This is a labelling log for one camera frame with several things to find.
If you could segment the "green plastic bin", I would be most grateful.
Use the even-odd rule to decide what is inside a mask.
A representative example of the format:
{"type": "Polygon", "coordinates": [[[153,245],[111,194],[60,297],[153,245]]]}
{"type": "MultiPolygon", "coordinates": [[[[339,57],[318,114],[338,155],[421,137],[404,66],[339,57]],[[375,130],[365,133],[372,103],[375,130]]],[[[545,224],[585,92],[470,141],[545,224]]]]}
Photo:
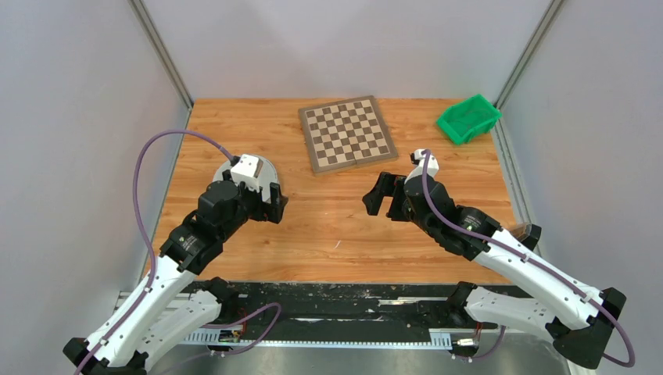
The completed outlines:
{"type": "Polygon", "coordinates": [[[446,109],[436,125],[455,145],[463,145],[489,133],[501,117],[500,110],[477,94],[446,109]]]}

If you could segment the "wooden chessboard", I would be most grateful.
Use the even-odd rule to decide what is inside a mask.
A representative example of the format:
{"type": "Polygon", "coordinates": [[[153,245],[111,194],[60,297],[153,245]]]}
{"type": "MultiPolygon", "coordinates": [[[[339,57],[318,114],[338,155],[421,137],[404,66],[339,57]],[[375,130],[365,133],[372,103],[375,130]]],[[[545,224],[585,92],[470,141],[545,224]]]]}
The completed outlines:
{"type": "Polygon", "coordinates": [[[316,175],[386,163],[399,154],[372,96],[312,105],[298,111],[316,175]]]}

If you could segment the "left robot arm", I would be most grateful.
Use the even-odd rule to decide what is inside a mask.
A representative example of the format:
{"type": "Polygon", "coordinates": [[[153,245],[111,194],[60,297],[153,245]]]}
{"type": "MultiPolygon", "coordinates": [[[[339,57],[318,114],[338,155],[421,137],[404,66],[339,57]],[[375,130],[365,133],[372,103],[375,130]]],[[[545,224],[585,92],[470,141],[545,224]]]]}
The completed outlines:
{"type": "Polygon", "coordinates": [[[248,220],[279,223],[288,199],[277,177],[225,171],[199,196],[190,212],[153,257],[148,275],[121,307],[87,338],[63,349],[77,374],[146,374],[175,345],[216,319],[236,319],[239,303],[227,282],[215,277],[190,302],[166,317],[170,302],[223,251],[248,220]]]}

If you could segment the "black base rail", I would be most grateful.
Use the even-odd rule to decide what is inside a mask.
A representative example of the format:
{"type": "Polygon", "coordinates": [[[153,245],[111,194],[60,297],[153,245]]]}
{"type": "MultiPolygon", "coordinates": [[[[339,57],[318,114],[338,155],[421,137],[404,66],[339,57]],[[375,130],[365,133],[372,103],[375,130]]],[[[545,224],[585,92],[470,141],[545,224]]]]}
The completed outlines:
{"type": "Polygon", "coordinates": [[[449,307],[453,284],[340,284],[232,281],[236,296],[222,309],[216,325],[231,323],[271,302],[281,305],[249,320],[241,340],[268,344],[411,345],[429,343],[431,332],[473,334],[497,330],[496,323],[476,323],[449,307]]]}

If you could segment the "grey cable spool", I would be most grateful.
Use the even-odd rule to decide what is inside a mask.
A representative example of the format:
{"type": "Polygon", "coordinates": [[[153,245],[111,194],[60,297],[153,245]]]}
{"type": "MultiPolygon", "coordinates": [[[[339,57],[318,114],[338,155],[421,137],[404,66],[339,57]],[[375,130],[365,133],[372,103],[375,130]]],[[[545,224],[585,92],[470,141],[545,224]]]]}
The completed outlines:
{"type": "MultiPolygon", "coordinates": [[[[224,162],[217,169],[216,173],[213,176],[212,182],[223,180],[224,179],[223,173],[224,172],[230,173],[230,168],[232,168],[233,165],[237,163],[240,156],[234,157],[232,161],[224,162]]],[[[271,184],[279,184],[277,170],[275,169],[274,165],[263,156],[261,155],[254,155],[254,156],[259,157],[260,160],[262,161],[262,168],[260,169],[260,174],[258,176],[260,183],[260,190],[254,192],[259,192],[261,194],[263,202],[271,203],[271,184]]]]}

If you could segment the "brown black corner device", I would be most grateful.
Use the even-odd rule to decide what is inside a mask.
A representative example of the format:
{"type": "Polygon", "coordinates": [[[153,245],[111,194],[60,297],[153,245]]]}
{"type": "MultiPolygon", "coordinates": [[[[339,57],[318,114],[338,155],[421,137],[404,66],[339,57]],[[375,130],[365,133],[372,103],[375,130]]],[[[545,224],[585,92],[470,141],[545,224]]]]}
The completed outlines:
{"type": "Polygon", "coordinates": [[[533,223],[520,223],[509,230],[523,246],[534,251],[541,237],[542,228],[533,223]]]}

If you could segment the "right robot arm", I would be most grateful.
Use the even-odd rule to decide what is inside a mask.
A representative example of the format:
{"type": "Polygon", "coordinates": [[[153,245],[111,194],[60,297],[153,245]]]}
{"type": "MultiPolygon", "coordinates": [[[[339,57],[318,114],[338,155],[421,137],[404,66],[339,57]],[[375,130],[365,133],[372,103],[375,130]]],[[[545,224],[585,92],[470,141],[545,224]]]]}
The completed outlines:
{"type": "Polygon", "coordinates": [[[416,224],[444,250],[493,270],[527,293],[527,298],[499,295],[460,282],[446,314],[451,323],[472,320],[511,327],[550,342],[568,361],[595,370],[613,331],[625,342],[628,359],[614,363],[632,367],[635,352],[618,323],[626,298],[619,290],[599,290],[562,273],[529,249],[484,212],[457,205],[445,187],[430,176],[405,177],[383,172],[362,198],[367,213],[378,214],[385,197],[392,221],[416,224]]]}

